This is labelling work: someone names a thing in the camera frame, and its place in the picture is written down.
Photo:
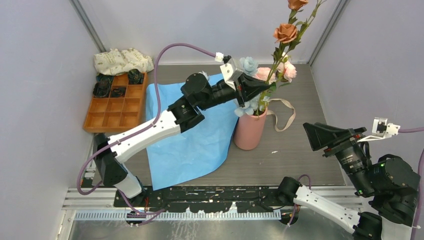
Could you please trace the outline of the pink peony flower stem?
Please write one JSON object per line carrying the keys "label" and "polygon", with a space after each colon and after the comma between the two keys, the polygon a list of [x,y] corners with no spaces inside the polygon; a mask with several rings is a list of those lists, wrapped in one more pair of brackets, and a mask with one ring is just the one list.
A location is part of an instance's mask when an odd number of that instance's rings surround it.
{"label": "pink peony flower stem", "polygon": [[282,82],[291,83],[297,76],[296,67],[290,62],[290,56],[282,52],[281,57],[272,67],[259,67],[254,77],[268,82],[269,85]]}

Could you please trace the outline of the light blue flower stem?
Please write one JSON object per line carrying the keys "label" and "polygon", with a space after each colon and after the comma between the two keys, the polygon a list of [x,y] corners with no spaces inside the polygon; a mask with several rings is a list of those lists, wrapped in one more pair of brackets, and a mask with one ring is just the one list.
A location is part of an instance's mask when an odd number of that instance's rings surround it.
{"label": "light blue flower stem", "polygon": [[[243,74],[254,77],[254,75],[257,73],[257,70],[259,68],[259,64],[250,56],[242,57],[242,58],[239,59],[239,61],[241,63],[241,68],[243,70]],[[235,103],[238,104],[238,107],[235,110],[235,114],[239,117],[241,117],[243,115],[254,115],[255,110],[257,110],[257,108],[258,108],[258,102],[259,102],[260,94],[257,95],[256,97],[254,97],[252,100],[246,102],[244,107],[239,107],[237,99],[233,99],[232,101],[235,101]]]}

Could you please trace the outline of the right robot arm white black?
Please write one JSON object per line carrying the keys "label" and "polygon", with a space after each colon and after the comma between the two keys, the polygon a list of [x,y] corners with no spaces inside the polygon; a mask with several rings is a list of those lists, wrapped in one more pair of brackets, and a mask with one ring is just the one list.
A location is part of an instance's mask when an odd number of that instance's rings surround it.
{"label": "right robot arm white black", "polygon": [[410,240],[418,228],[423,199],[421,175],[401,157],[386,154],[372,163],[369,143],[396,136],[399,125],[375,118],[370,135],[366,129],[343,129],[323,123],[304,123],[313,151],[334,156],[359,197],[369,198],[374,212],[358,212],[313,192],[292,177],[284,177],[276,198],[283,206],[306,207],[331,220],[356,240]]}

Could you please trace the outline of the flower bouquet blue paper wrap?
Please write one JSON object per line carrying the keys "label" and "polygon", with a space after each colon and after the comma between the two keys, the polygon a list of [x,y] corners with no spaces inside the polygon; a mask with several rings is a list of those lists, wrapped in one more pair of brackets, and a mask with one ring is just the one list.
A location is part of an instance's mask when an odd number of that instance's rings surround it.
{"label": "flower bouquet blue paper wrap", "polygon": [[228,156],[238,121],[230,100],[203,111],[195,127],[146,148],[154,190],[191,181],[218,169]]}

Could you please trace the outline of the orange rose stem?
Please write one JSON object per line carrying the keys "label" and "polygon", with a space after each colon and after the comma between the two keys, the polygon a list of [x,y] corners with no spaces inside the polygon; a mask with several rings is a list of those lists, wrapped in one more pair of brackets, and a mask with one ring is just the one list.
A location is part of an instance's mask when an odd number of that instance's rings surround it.
{"label": "orange rose stem", "polygon": [[288,8],[290,9],[288,22],[283,22],[278,27],[276,27],[272,35],[275,38],[275,43],[278,45],[272,53],[274,64],[277,64],[277,61],[283,52],[288,54],[301,43],[302,36],[316,18],[318,10],[324,2],[324,0],[316,1],[315,7],[312,10],[310,16],[306,18],[306,20],[302,21],[297,18],[297,14],[304,10],[303,7],[306,6],[309,1],[287,1]]}
{"label": "orange rose stem", "polygon": [[254,114],[259,116],[265,112],[271,95],[278,86],[286,86],[297,76],[297,70],[290,63],[289,52],[291,44],[298,36],[298,29],[295,25],[289,23],[280,24],[273,33],[277,46],[272,53],[273,63],[270,69],[265,73],[265,82],[270,88],[259,95],[258,107]]}

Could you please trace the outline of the beige ribbon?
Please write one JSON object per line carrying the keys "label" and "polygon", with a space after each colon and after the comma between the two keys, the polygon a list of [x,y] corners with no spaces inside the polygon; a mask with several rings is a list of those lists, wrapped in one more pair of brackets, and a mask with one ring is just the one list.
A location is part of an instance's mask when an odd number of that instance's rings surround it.
{"label": "beige ribbon", "polygon": [[273,117],[274,131],[277,133],[284,132],[293,124],[294,120],[296,119],[297,111],[295,107],[288,100],[283,98],[270,98],[268,103],[278,103],[287,109],[287,111],[284,113],[285,116],[282,118],[283,120],[285,120],[285,123],[283,125],[280,125],[281,121],[279,119],[279,117],[281,117],[283,114],[282,111],[276,112],[268,107],[266,113],[267,117]]}

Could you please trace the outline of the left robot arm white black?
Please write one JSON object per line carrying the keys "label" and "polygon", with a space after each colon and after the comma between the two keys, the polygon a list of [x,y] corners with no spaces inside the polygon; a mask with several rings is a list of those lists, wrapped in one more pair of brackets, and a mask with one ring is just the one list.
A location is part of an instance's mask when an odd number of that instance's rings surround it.
{"label": "left robot arm white black", "polygon": [[202,111],[232,100],[242,106],[271,87],[245,73],[236,74],[234,80],[235,87],[230,87],[223,79],[210,85],[203,73],[193,73],[180,89],[182,97],[156,118],[115,136],[98,134],[94,143],[99,153],[94,162],[103,185],[117,188],[129,203],[141,206],[146,200],[145,189],[138,177],[126,168],[125,162],[160,140],[194,128],[205,118]]}

